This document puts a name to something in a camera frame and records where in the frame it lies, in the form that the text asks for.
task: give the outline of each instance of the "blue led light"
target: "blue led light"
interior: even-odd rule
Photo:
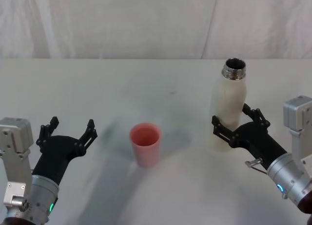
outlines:
[[[279,190],[280,190],[281,192],[284,191],[283,187],[282,187],[280,184],[277,184],[277,187],[279,188]]]

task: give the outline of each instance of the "green led light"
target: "green led light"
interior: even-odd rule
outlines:
[[[54,206],[54,204],[52,203],[52,204],[50,205],[50,212],[52,211],[53,206]]]

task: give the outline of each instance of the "metal bracket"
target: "metal bracket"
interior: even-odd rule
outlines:
[[[259,171],[259,172],[261,172],[263,174],[267,174],[265,171],[260,170],[258,168],[255,168],[255,165],[262,164],[262,159],[261,158],[255,159],[253,161],[245,161],[245,164],[246,164],[246,166],[248,168],[254,169],[254,170]]]
[[[33,144],[30,123],[26,119],[4,118],[0,121],[0,158],[8,179],[4,195],[7,208],[17,206],[25,210],[32,175],[28,155]]]
[[[292,155],[312,179],[312,98],[299,96],[284,104],[284,125],[292,135]]]

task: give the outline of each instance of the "metal cylinder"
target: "metal cylinder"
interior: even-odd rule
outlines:
[[[312,190],[309,177],[298,169],[291,153],[278,157],[268,168],[268,176],[296,206]]]
[[[246,63],[239,58],[229,58],[223,66],[222,75],[230,80],[241,80],[246,76]]]
[[[16,209],[9,210],[7,217],[21,218],[36,225],[48,222],[48,216],[58,197],[59,186],[52,180],[33,175],[31,192],[27,197],[28,208],[22,212]]]
[[[25,205],[25,202],[26,200],[24,198],[17,197],[12,199],[12,206],[16,206],[22,209]]]

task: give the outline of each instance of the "white bottle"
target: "white bottle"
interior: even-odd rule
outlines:
[[[238,58],[228,59],[216,79],[210,100],[209,119],[216,115],[230,130],[238,127],[240,115],[246,98],[246,64]],[[228,143],[213,134],[209,126],[209,147],[217,151],[230,150]]]

